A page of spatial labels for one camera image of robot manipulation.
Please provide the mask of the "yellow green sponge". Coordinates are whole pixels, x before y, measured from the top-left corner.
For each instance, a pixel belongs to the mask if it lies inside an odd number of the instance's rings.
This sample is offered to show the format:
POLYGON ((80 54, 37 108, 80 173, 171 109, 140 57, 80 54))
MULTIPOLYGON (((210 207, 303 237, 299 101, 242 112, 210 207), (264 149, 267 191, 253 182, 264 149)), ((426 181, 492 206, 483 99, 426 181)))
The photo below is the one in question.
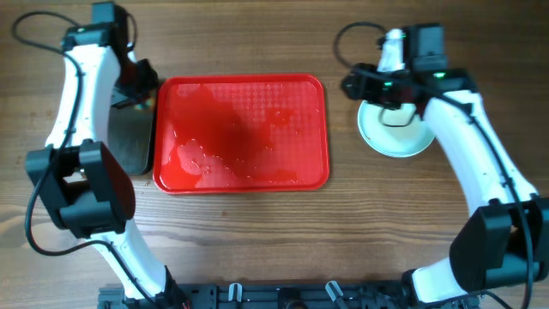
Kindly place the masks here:
POLYGON ((150 112, 154 110, 155 106, 156 100, 149 98, 148 100, 144 100, 134 105, 134 109, 142 112, 150 112))

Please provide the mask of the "white plate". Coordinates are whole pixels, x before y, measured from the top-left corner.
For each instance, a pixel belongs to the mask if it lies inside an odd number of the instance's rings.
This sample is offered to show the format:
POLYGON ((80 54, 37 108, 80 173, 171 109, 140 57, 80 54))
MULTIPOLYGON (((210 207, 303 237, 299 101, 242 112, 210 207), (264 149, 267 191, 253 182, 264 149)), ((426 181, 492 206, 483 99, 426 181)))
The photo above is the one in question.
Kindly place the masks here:
POLYGON ((357 114, 357 125, 364 141, 378 153, 389 157, 417 155, 435 139, 411 103, 390 110, 363 100, 357 114))

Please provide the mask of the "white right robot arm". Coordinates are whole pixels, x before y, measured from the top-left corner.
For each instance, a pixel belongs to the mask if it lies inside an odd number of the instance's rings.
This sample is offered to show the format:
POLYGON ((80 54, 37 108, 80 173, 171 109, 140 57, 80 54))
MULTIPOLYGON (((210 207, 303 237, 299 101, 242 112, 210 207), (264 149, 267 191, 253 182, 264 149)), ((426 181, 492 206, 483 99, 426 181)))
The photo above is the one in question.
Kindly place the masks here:
POLYGON ((523 285, 528 307, 534 284, 548 275, 548 201, 521 175, 492 128, 474 80, 450 68, 437 23, 383 29, 378 64, 350 64, 346 96, 382 111, 414 106, 437 138, 467 201, 467 223, 449 255, 409 270, 400 302, 431 308, 523 285))

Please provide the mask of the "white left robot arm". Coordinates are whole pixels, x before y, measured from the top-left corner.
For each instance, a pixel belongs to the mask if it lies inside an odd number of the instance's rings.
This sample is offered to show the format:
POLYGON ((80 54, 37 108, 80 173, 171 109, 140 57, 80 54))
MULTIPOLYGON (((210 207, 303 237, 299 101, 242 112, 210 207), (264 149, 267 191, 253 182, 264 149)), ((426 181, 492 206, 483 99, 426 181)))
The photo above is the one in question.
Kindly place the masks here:
POLYGON ((136 20, 113 1, 94 3, 87 25, 72 21, 56 54, 65 80, 56 122, 41 150, 27 154, 30 203, 92 246, 123 285, 128 308, 186 308, 189 298, 142 237, 129 175, 108 147, 109 117, 147 101, 160 81, 147 59, 136 60, 136 20))

